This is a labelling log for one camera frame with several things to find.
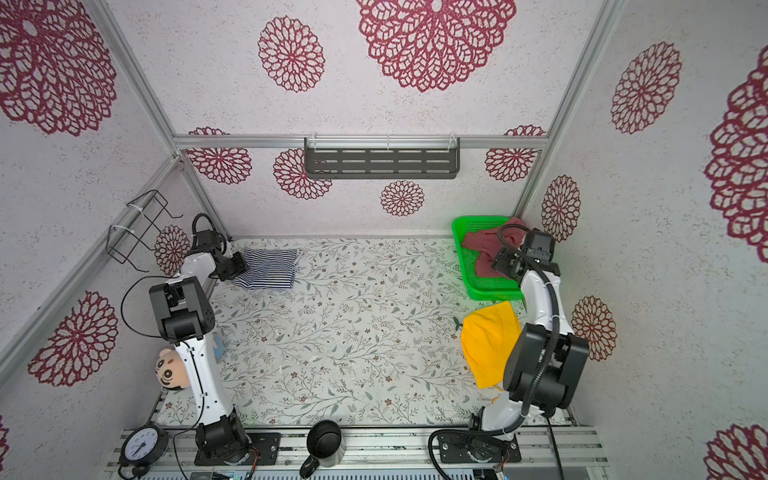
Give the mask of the blue white striped tank top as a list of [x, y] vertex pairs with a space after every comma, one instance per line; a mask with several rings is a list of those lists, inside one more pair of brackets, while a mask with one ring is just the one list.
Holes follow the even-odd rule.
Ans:
[[247, 290], [291, 289], [299, 251], [296, 249], [246, 249], [241, 252], [247, 270], [233, 283]]

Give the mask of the maroon tank top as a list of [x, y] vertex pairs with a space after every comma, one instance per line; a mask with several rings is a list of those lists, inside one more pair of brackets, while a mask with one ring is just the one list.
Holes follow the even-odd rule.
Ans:
[[[506, 225], [520, 225], [526, 227], [526, 224], [518, 219], [512, 218], [507, 221]], [[497, 237], [497, 232], [500, 227], [492, 229], [480, 230], [477, 232], [468, 232], [461, 246], [470, 251], [478, 253], [478, 258], [474, 261], [474, 273], [480, 278], [502, 278], [503, 274], [499, 273], [492, 267], [492, 262], [502, 249], [503, 245]], [[524, 239], [525, 233], [522, 229], [511, 228], [506, 229], [503, 232], [505, 241], [515, 247], [520, 247]]]

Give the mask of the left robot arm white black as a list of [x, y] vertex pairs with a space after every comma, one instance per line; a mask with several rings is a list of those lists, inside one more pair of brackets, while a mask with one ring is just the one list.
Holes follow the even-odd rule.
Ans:
[[200, 457], [236, 464], [249, 455], [250, 438], [222, 383], [214, 352], [214, 309], [203, 284], [245, 271], [238, 253], [227, 256], [226, 238], [215, 230], [193, 233], [191, 253], [179, 273], [149, 289], [159, 336], [179, 354], [197, 409], [195, 441]]

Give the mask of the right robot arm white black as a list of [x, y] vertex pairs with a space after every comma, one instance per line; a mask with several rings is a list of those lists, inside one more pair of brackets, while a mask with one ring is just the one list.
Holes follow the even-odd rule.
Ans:
[[518, 283], [529, 319], [506, 360], [504, 394], [472, 417], [470, 429], [507, 441], [527, 418], [549, 419], [570, 405], [589, 343], [566, 318], [554, 238], [518, 224], [500, 227], [497, 238], [502, 249], [492, 267]]

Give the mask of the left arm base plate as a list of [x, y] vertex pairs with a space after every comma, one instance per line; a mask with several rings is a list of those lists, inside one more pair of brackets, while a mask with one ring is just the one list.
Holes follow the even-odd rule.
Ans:
[[274, 466], [277, 462], [281, 435], [279, 433], [249, 433], [251, 445], [241, 455], [236, 454], [230, 459], [206, 459], [198, 452], [194, 459], [194, 465], [203, 466]]

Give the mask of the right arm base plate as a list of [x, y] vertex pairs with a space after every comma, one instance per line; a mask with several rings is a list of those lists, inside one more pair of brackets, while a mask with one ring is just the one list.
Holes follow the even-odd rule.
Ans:
[[506, 464], [522, 460], [516, 439], [501, 440], [464, 431], [440, 430], [437, 443], [440, 461], [445, 464]]

